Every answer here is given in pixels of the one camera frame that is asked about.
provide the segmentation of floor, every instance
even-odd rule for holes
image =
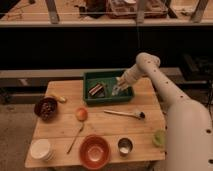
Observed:
[[[186,91],[192,98],[206,100],[206,92]],[[26,169],[25,157],[36,123],[33,114],[33,101],[21,101],[21,104],[0,104],[0,168],[1,171],[46,171],[46,169]],[[161,101],[163,111],[166,106]],[[104,171],[143,171],[142,163],[108,165]],[[84,171],[82,167],[59,168],[62,171]],[[154,171],[163,171],[164,162],[159,162]]]

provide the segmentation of green tray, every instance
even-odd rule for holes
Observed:
[[[124,70],[103,71],[103,72],[85,72],[83,82],[83,100],[88,105],[114,102],[128,102],[134,97],[132,87],[112,96],[112,88],[117,83],[116,77],[120,77]],[[88,91],[97,83],[105,85],[105,97],[92,98]]]

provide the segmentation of orange bowl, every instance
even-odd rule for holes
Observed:
[[[82,165],[89,170],[104,167],[110,159],[108,142],[98,135],[87,136],[80,146],[79,157]]]

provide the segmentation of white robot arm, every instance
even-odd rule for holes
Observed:
[[[208,110],[159,70],[160,59],[140,53],[118,80],[125,89],[146,74],[168,104],[166,171],[213,171],[213,129]]]

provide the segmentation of orange ball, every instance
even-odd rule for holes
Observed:
[[[79,121],[85,121],[88,117],[88,112],[84,107],[80,107],[76,110],[75,116]]]

